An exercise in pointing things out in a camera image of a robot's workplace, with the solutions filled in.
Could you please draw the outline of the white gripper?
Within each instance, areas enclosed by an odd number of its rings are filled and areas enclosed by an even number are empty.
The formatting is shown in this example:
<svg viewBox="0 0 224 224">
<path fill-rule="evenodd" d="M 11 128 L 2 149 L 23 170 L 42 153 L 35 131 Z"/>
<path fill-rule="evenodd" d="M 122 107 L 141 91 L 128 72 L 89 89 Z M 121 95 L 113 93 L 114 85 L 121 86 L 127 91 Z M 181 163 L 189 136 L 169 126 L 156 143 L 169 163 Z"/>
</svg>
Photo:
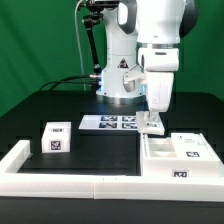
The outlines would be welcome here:
<svg viewBox="0 0 224 224">
<path fill-rule="evenodd" d="M 147 85 L 146 97 L 151 112 L 149 119 L 158 122 L 158 113 L 166 112 L 169 108 L 174 73 L 179 68 L 179 50 L 141 47 L 138 50 L 138 63 L 143 69 Z"/>
</svg>

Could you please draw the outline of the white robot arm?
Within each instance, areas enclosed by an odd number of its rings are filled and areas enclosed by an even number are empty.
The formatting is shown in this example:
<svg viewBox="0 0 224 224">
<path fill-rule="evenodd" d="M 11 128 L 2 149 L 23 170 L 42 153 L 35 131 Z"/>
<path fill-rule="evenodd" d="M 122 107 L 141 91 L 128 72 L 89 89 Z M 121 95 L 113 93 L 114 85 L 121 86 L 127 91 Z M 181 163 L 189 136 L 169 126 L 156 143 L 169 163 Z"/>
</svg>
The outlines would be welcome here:
<svg viewBox="0 0 224 224">
<path fill-rule="evenodd" d="M 107 63 L 97 96 L 112 102 L 144 97 L 138 117 L 152 122 L 169 108 L 181 38 L 198 19 L 196 0 L 98 2 L 107 38 Z"/>
</svg>

